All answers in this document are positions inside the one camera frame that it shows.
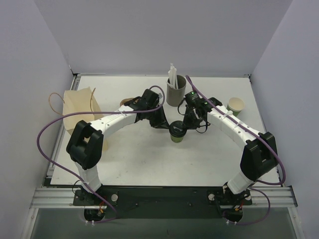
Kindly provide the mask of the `black plastic cup lid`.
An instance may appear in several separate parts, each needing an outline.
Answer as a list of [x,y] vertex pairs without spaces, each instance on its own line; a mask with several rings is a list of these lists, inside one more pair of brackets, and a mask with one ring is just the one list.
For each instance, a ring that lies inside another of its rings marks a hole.
[[174,137],[185,136],[186,132],[187,129],[183,126],[183,122],[180,120],[172,122],[169,126],[169,133]]

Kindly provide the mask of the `green paper coffee cup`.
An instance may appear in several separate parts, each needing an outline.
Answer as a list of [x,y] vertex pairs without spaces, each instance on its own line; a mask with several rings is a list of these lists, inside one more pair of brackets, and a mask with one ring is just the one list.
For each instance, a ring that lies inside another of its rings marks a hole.
[[171,138],[172,142],[180,143],[180,142],[182,142],[182,140],[183,140],[185,135],[186,135],[186,132],[182,132],[182,133],[171,132],[170,133],[170,138]]

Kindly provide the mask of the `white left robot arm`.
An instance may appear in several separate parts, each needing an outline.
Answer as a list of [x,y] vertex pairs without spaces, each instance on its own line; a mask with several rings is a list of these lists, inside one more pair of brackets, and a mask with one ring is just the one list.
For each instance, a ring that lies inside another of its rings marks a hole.
[[141,120],[148,120],[153,128],[169,128],[160,98],[158,93],[146,89],[142,96],[122,104],[115,114],[91,122],[81,120],[76,124],[66,151],[82,178],[81,186],[86,190],[84,198],[89,204],[96,205],[102,200],[102,192],[99,190],[102,183],[97,163],[101,159],[103,142],[107,137]]

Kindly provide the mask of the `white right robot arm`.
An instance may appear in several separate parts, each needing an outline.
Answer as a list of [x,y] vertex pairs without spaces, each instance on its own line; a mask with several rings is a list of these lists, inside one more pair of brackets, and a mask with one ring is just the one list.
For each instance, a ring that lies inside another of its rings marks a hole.
[[185,129],[197,129],[204,121],[207,126],[212,124],[219,128],[243,150],[239,172],[223,186],[226,193],[241,194],[278,165],[274,156],[277,153],[276,142],[271,133],[250,128],[216,98],[206,101],[197,92],[191,91],[184,96],[184,100]]

